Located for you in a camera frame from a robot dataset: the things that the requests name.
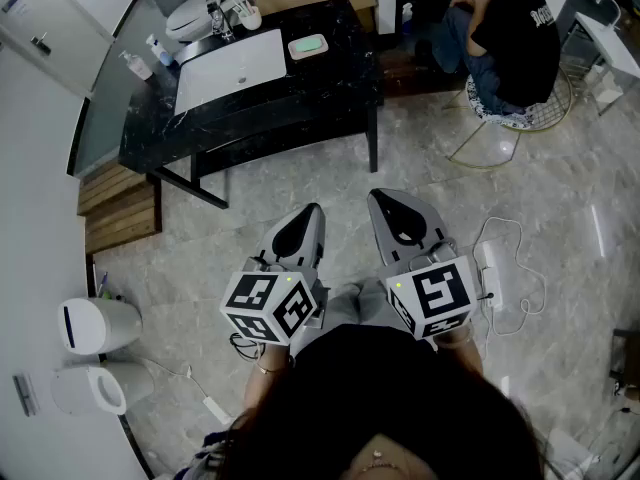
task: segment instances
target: black marble countertop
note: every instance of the black marble countertop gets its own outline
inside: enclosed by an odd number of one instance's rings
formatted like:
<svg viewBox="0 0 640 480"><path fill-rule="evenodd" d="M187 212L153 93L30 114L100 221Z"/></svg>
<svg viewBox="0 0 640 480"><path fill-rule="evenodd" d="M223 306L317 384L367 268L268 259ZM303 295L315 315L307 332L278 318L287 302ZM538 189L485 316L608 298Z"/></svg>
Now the black marble countertop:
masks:
<svg viewBox="0 0 640 480"><path fill-rule="evenodd" d="M332 0L271 14L254 34L279 28L287 75L174 115L179 69L153 67L154 76L131 97L119 161L149 172L201 151L323 115L381 105L376 54L348 0ZM287 44L323 34L326 53L294 61ZM219 41L210 41L222 47Z"/></svg>

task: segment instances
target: faucet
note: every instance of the faucet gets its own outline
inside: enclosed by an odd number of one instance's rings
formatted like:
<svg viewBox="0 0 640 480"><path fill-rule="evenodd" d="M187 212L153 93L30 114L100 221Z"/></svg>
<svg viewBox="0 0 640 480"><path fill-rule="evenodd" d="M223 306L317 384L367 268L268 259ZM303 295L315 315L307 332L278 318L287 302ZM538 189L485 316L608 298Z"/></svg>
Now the faucet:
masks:
<svg viewBox="0 0 640 480"><path fill-rule="evenodd" d="M216 0L207 0L207 12L211 16L211 27L213 34L220 36L225 42L231 43L235 40L233 30L227 20L224 11L218 5Z"/></svg>
<svg viewBox="0 0 640 480"><path fill-rule="evenodd" d="M600 4L602 1L603 0L596 0L596 3ZM609 29L613 29L618 24L618 22L620 21L620 18L622 17L622 11L620 10L620 6L618 5L618 2L616 2L615 0L611 0L611 1L615 4L616 9L618 9L618 17L615 20L613 20L613 23L609 24L609 27L608 27Z"/></svg>

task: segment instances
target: sink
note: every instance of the sink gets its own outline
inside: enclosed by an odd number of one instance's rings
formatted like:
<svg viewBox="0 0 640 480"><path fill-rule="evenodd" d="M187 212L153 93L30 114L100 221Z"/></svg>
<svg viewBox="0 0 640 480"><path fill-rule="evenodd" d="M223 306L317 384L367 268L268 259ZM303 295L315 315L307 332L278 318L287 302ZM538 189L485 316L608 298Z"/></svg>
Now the sink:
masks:
<svg viewBox="0 0 640 480"><path fill-rule="evenodd" d="M237 41L183 64L175 114L286 74L280 29Z"/></svg>

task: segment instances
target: white trash can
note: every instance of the white trash can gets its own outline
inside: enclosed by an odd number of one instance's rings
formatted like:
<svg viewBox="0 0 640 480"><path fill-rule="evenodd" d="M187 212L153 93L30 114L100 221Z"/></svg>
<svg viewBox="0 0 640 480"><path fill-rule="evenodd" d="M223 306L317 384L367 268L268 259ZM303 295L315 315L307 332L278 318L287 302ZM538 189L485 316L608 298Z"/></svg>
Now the white trash can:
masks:
<svg viewBox="0 0 640 480"><path fill-rule="evenodd" d="M140 313L131 304L108 299L70 299L58 308L64 346L79 355L111 352L142 334Z"/></svg>

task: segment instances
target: gold wire chair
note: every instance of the gold wire chair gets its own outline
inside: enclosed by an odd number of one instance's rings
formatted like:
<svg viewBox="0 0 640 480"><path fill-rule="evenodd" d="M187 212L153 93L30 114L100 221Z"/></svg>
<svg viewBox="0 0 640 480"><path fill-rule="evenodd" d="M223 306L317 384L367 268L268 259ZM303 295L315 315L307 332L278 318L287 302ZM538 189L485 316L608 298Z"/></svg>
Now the gold wire chair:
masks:
<svg viewBox="0 0 640 480"><path fill-rule="evenodd" d="M469 105L464 106L452 106L451 104L460 96L463 92L467 92L467 99ZM503 165L508 164L513 160L520 144L520 138L523 133L534 134L551 130L555 126L559 125L569 115L569 111L573 105L573 90L569 77L562 68L558 68L558 76L554 84L551 96L546 103L536 103L535 105L527 108L527 112L523 116L512 114L508 116L501 116L492 114L480 101L478 93L475 87L473 78L469 76L467 79L466 87L456 94L449 103L447 103L442 110L452 109L471 109L482 120L482 123L475 131L462 143L462 145L456 149L455 153L448 159L457 165L464 167L470 167L472 169L497 169ZM467 162L457 160L455 157L464 149L464 147L473 139L480 130L488 123L498 124L508 130L512 130L518 133L515 146L511 157L504 162L494 165L473 165Z"/></svg>

